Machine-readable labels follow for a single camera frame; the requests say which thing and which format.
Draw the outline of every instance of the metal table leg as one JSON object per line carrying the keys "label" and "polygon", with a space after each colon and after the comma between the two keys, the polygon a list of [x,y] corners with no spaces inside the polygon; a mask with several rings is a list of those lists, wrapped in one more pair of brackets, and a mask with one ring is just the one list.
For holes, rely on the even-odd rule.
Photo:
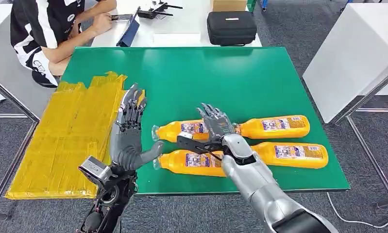
{"label": "metal table leg", "polygon": [[358,101],[353,107],[351,107],[348,111],[346,111],[340,118],[337,120],[332,120],[334,124],[338,125],[338,123],[343,120],[346,116],[351,115],[357,109],[362,107],[366,102],[368,102],[375,94],[377,94],[381,89],[383,89],[388,84],[388,75],[371,91],[369,91],[360,101]]}
{"label": "metal table leg", "polygon": [[[12,160],[9,168],[5,172],[5,176],[3,177],[1,183],[0,183],[0,197],[2,196],[3,191],[5,190],[6,185],[8,184],[12,174],[14,173],[19,161],[24,155],[25,149],[29,144],[29,141],[32,138],[32,135],[35,131],[36,126],[39,123],[39,119],[33,114],[28,108],[25,107],[20,101],[18,101],[17,98],[15,98],[12,93],[10,93],[8,90],[6,90],[5,87],[3,87],[0,84],[0,94],[4,96],[6,99],[8,99],[10,102],[15,104],[24,114],[0,114],[0,118],[29,118],[32,120],[32,124],[30,129],[28,130],[27,134],[25,135],[25,138],[22,141],[22,144],[20,145],[17,154],[15,155],[14,159]],[[0,214],[0,220],[6,220],[10,216],[6,214]]]}
{"label": "metal table leg", "polygon": [[[359,102],[357,102],[353,107],[351,107],[348,111],[342,114],[341,117],[333,119],[331,122],[338,125],[339,122],[341,122],[343,119],[347,118],[348,123],[350,124],[351,128],[354,130],[355,135],[357,136],[358,140],[360,141],[362,147],[365,150],[365,153],[367,154],[368,158],[370,159],[372,166],[377,171],[378,176],[380,177],[381,181],[383,182],[385,188],[388,191],[388,179],[383,173],[380,165],[377,163],[375,157],[373,156],[370,148],[368,147],[367,143],[365,142],[364,138],[362,137],[360,131],[354,124],[353,119],[350,117],[353,112],[377,112],[377,113],[388,113],[388,108],[361,108],[366,102],[368,102],[375,94],[377,94],[381,89],[383,89],[388,84],[388,75],[378,84],[376,85],[371,91],[369,91],[362,99],[360,99]],[[385,208],[388,207],[388,201],[382,201],[377,203],[378,208]]]}
{"label": "metal table leg", "polygon": [[354,130],[354,133],[357,136],[358,140],[360,141],[362,147],[364,148],[365,153],[367,154],[368,158],[370,159],[372,166],[377,171],[378,176],[380,177],[381,181],[383,182],[384,186],[386,187],[386,189],[388,191],[388,179],[387,179],[387,177],[385,176],[380,165],[376,161],[374,155],[372,154],[370,148],[368,147],[367,143],[365,142],[364,138],[362,137],[357,126],[354,124],[353,119],[350,116],[347,116],[347,120],[348,120],[348,123],[350,124],[351,128]]}

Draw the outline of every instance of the gray carpet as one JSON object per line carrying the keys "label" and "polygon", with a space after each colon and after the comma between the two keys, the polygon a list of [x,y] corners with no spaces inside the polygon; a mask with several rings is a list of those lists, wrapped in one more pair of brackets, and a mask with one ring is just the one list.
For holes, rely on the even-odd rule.
{"label": "gray carpet", "polygon": [[[345,1],[270,0],[268,10],[255,10],[258,33],[264,46],[285,46],[300,75],[327,36]],[[388,107],[388,97],[374,98],[368,107]],[[0,112],[13,112],[0,106]],[[353,116],[372,152],[388,176],[388,114],[356,113]],[[23,120],[0,120],[0,168],[15,154],[18,142],[28,130]],[[340,126],[324,125],[351,190],[331,193],[347,219],[378,223],[388,209],[375,203],[388,200],[388,193],[357,141],[347,121]],[[292,194],[307,208],[328,218],[341,233],[388,233],[340,221],[325,193]],[[74,232],[91,206],[91,200],[0,200],[0,212],[13,218],[0,222],[1,233]],[[263,232],[261,222],[239,195],[189,197],[136,197],[122,218],[123,232]]]}

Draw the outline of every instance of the cardboard box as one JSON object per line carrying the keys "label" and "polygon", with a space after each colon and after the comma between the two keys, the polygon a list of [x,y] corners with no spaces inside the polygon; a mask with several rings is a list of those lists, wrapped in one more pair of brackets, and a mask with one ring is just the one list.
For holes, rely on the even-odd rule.
{"label": "cardboard box", "polygon": [[211,11],[245,11],[247,0],[211,0]]}

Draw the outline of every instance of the green mat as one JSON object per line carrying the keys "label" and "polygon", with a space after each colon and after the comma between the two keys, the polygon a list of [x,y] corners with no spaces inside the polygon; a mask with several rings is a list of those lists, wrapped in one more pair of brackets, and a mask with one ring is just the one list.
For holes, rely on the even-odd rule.
{"label": "green mat", "polygon": [[[77,48],[62,80],[88,86],[93,76],[107,71],[127,75],[124,88],[138,82],[146,90],[144,149],[153,144],[153,125],[199,119],[200,102],[222,109],[232,122],[305,115],[311,124],[306,137],[267,141],[322,144],[329,163],[321,169],[270,166],[275,179],[285,191],[350,188],[285,48]],[[166,142],[164,153],[177,149]],[[154,170],[152,163],[138,170],[137,183],[139,194],[237,191],[227,178],[174,174]]]}

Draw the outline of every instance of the orange bottle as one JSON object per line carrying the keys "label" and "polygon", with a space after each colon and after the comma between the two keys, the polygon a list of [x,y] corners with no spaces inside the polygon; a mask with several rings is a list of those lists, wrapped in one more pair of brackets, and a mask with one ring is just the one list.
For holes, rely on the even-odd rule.
{"label": "orange bottle", "polygon": [[[309,133],[308,119],[302,115],[255,118],[234,124],[236,133],[251,139],[304,137]],[[176,142],[181,132],[190,133],[194,140],[208,140],[208,129],[203,120],[174,121],[152,127],[152,138]]]}
{"label": "orange bottle", "polygon": [[[267,165],[322,168],[328,163],[327,149],[319,144],[263,142],[251,148]],[[213,153],[222,158],[221,151]],[[221,161],[209,153],[196,154],[188,150],[163,154],[154,160],[154,168],[164,168],[179,174],[225,177]]]}

